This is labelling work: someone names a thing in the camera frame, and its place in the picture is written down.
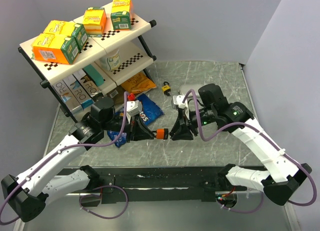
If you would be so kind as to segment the orange padlock with keys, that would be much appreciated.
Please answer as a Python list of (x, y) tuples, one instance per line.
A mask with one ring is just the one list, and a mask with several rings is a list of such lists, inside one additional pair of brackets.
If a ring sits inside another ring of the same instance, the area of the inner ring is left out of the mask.
[(169, 130), (167, 128), (160, 128), (152, 131), (155, 135), (155, 138), (158, 140), (167, 140), (169, 137)]

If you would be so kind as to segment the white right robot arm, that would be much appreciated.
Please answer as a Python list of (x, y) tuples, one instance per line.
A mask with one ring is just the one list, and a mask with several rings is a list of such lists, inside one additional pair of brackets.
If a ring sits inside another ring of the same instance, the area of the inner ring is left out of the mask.
[(171, 140), (193, 140), (199, 135), (208, 142), (220, 132), (228, 132), (245, 144), (265, 168), (253, 170), (226, 165), (218, 178), (223, 190), (236, 186), (254, 189), (283, 206), (291, 201), (291, 196), (306, 179), (311, 179), (311, 167), (287, 155), (244, 104), (228, 102), (220, 86), (210, 83), (186, 94), (192, 95), (195, 110), (190, 111), (187, 95), (172, 97), (172, 107), (178, 111), (178, 116), (169, 133)]

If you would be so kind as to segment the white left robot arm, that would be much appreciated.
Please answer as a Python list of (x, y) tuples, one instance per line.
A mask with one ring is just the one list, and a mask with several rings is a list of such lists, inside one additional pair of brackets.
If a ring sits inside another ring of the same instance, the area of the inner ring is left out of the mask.
[(65, 177), (54, 177), (90, 148), (101, 147), (99, 142), (106, 131), (118, 133), (106, 146), (113, 145), (122, 134), (126, 134), (128, 142), (154, 139), (155, 132), (148, 129), (141, 117), (147, 105), (148, 102), (141, 96), (133, 98), (126, 93), (123, 114), (117, 116), (111, 98), (103, 97), (96, 101), (82, 120), (45, 157), (19, 175), (8, 174), (2, 179), (4, 203), (12, 208), (18, 219), (26, 223), (66, 194), (78, 190), (95, 191), (99, 186), (99, 174), (89, 165)]

